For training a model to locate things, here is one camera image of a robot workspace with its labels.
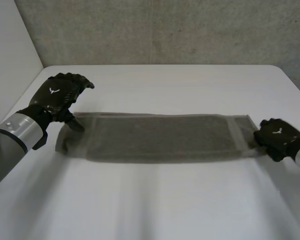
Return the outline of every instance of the white table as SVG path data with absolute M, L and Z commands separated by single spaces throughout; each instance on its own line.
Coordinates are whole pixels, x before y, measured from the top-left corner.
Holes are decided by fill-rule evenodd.
M 300 129 L 300 91 L 270 65 L 51 66 L 87 89 L 71 111 L 250 115 Z M 291 159 L 118 164 L 54 152 L 61 123 L 0 183 L 0 240 L 300 239 L 300 169 Z

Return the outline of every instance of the gray concrete wall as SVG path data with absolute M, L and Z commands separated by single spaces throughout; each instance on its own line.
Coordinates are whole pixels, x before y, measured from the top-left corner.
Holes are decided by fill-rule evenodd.
M 270 64 L 300 88 L 300 0 L 15 0 L 44 66 Z

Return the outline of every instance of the cloth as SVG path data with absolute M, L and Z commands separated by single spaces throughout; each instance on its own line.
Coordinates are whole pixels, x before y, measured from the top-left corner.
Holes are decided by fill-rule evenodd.
M 247 115 L 155 115 L 77 112 L 85 132 L 67 125 L 55 150 L 73 158 L 107 163 L 197 163 L 258 155 Z

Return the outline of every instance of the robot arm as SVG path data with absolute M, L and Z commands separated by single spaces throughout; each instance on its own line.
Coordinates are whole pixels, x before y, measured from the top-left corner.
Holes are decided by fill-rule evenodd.
M 300 132 L 281 119 L 263 120 L 260 126 L 254 138 L 267 154 L 275 162 L 291 157 L 300 167 Z
M 0 182 L 28 151 L 46 144 L 51 122 L 65 122 L 74 131 L 85 130 L 69 107 L 85 88 L 94 87 L 79 74 L 59 73 L 44 82 L 27 108 L 0 124 Z

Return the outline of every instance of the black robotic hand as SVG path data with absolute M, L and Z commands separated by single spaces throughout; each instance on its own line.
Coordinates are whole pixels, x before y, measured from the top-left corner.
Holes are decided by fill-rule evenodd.
M 85 131 L 69 108 L 86 88 L 94 89 L 95 86 L 84 76 L 59 73 L 49 77 L 34 94 L 29 106 L 17 112 L 32 118 L 42 128 L 43 137 L 33 149 L 46 144 L 46 129 L 51 122 L 65 122 L 74 131 Z
M 260 130 L 254 132 L 256 142 L 266 148 L 267 154 L 276 162 L 285 157 L 295 159 L 300 149 L 300 132 L 281 119 L 271 118 L 260 123 Z
M 86 88 L 94 89 L 95 86 L 84 76 L 59 73 L 42 84 L 29 105 L 39 105 L 51 115 L 53 122 L 65 122 L 72 130 L 83 132 L 84 127 L 69 108 Z

